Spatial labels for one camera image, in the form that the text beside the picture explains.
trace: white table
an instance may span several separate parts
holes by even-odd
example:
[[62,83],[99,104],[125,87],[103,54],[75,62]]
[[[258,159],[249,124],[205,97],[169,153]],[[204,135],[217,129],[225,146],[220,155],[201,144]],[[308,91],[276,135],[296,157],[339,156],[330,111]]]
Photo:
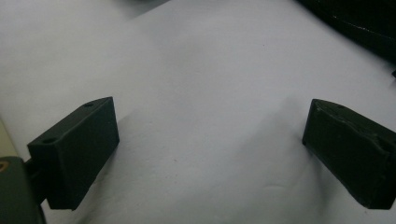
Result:
[[52,223],[394,223],[301,144],[313,98],[396,130],[396,69],[293,0],[5,0],[0,115],[20,155],[112,95],[120,145]]

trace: black mechanical part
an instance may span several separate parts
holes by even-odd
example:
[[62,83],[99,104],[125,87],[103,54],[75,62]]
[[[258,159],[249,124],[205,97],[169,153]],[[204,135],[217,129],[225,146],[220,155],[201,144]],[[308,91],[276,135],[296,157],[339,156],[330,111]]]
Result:
[[75,210],[120,141],[113,98],[79,107],[29,143],[51,209]]
[[396,0],[297,0],[334,29],[396,63]]
[[46,223],[19,157],[0,158],[0,202],[0,223]]
[[396,133],[355,111],[314,99],[303,144],[361,205],[390,209],[396,197]]

